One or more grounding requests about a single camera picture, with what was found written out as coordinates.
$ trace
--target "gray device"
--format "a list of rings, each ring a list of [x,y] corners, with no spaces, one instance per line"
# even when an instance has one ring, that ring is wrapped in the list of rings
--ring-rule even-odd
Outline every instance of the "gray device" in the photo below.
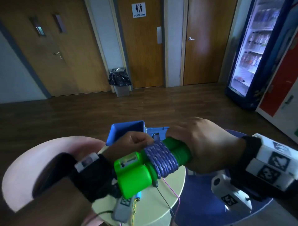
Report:
[[[112,213],[112,219],[121,223],[127,223],[132,213],[132,205],[135,195],[130,199],[125,199],[123,196],[117,200],[117,204]]]

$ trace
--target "white table top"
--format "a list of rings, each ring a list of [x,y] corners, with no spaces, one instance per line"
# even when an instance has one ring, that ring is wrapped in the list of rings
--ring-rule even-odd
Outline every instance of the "white table top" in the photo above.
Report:
[[[165,180],[176,192],[176,194],[180,196],[185,182],[185,167],[179,167],[179,169],[176,172],[168,175],[165,178]],[[165,184],[163,179],[160,179],[158,183],[158,189],[172,208],[178,200],[178,198]],[[106,210],[113,210],[115,208],[115,205],[116,199],[111,196],[107,196],[103,199],[96,200],[93,203],[92,208],[95,211],[95,213],[99,213]],[[158,190],[153,186],[150,186],[142,191],[142,197],[140,201],[136,204],[134,226],[150,225],[162,218],[169,211],[169,207],[159,194]],[[110,225],[119,226],[119,222],[112,220],[110,213],[104,213],[100,215],[100,218],[103,219],[105,222],[109,223]],[[132,217],[130,218],[128,223],[122,225],[131,226],[131,220]]]

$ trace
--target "glass fridge door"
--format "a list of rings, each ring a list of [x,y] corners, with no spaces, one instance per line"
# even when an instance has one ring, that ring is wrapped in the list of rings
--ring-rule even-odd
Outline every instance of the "glass fridge door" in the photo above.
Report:
[[[241,44],[230,88],[246,96],[284,0],[256,0]]]

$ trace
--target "human hand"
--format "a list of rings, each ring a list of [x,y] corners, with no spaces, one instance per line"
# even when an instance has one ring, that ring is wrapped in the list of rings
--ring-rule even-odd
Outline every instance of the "human hand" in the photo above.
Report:
[[[153,142],[154,139],[146,133],[129,131],[108,147],[103,155],[113,164],[117,159],[135,151],[140,151]]]
[[[239,161],[246,142],[215,123],[198,117],[171,126],[166,137],[184,142],[192,160],[185,166],[197,173],[210,173],[233,167]]]

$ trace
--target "wooden floor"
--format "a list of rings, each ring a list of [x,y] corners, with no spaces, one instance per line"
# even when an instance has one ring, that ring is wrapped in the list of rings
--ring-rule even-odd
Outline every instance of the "wooden floor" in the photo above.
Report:
[[[134,89],[129,97],[116,97],[116,94],[104,92],[2,104],[1,179],[15,158],[42,142],[66,136],[88,136],[105,141],[111,124],[135,120],[144,120],[147,127],[163,127],[174,125],[186,117],[199,116],[225,129],[248,135],[261,133],[297,148],[292,140],[259,114],[240,109],[224,95],[224,88],[224,85],[217,83],[172,88],[152,87]],[[0,219],[12,215],[3,199],[0,204]],[[243,225],[250,225],[250,222],[281,225],[278,223],[284,222],[285,216],[288,220],[292,219],[274,203],[255,217],[244,221]]]

